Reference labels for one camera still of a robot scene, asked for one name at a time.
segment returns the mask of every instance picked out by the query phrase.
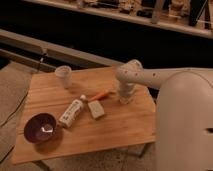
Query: white bottle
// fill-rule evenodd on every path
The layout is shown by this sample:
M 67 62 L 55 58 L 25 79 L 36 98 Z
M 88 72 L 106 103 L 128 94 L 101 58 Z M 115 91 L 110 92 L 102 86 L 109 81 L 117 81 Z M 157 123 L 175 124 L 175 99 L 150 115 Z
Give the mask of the white bottle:
M 81 112 L 83 107 L 84 104 L 81 100 L 78 99 L 73 100 L 73 102 L 69 105 L 67 110 L 59 118 L 59 125 L 69 128 L 75 121 L 76 116 Z

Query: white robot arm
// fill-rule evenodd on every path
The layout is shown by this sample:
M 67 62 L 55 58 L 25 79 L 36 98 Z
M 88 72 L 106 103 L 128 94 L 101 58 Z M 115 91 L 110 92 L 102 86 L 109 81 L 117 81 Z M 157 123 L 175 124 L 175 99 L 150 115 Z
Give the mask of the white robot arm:
M 213 69 L 143 69 L 132 60 L 116 78 L 121 97 L 132 96 L 133 83 L 159 90 L 157 171 L 213 170 Z

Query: table leg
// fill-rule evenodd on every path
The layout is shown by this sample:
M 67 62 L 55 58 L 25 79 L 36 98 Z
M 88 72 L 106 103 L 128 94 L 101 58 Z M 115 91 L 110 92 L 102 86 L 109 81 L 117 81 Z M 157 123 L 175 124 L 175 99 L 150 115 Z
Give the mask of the table leg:
M 143 149 L 141 150 L 141 153 L 139 154 L 139 158 L 142 158 L 144 156 L 144 154 L 147 152 L 150 146 L 151 146 L 151 143 L 146 143 L 144 145 Z
M 39 160 L 39 161 L 34 161 L 33 162 L 35 165 L 37 165 L 38 167 L 40 167 L 42 170 L 44 171 L 51 171 L 51 169 L 49 168 L 49 166 L 47 166 L 43 161 Z

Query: white block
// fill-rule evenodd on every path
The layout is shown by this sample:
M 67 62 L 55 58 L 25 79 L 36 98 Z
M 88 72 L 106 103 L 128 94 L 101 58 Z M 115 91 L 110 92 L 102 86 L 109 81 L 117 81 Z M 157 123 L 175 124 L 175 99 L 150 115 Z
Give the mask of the white block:
M 99 117 L 105 115 L 104 108 L 98 100 L 89 102 L 88 106 L 94 119 L 98 119 Z

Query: floor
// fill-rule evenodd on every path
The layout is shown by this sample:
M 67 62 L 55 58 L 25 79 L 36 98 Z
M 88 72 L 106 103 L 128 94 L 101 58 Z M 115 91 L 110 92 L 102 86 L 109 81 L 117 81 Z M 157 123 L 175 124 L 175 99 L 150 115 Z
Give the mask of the floor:
M 24 103 L 14 112 L 25 96 L 30 79 L 36 71 L 24 65 L 11 62 L 0 70 L 0 170 L 1 171 L 40 171 L 33 163 L 12 165 L 10 162 L 15 143 L 15 128 L 18 124 Z M 139 158 L 143 145 L 92 152 L 44 161 L 55 171 L 155 171 L 154 144 L 143 158 Z

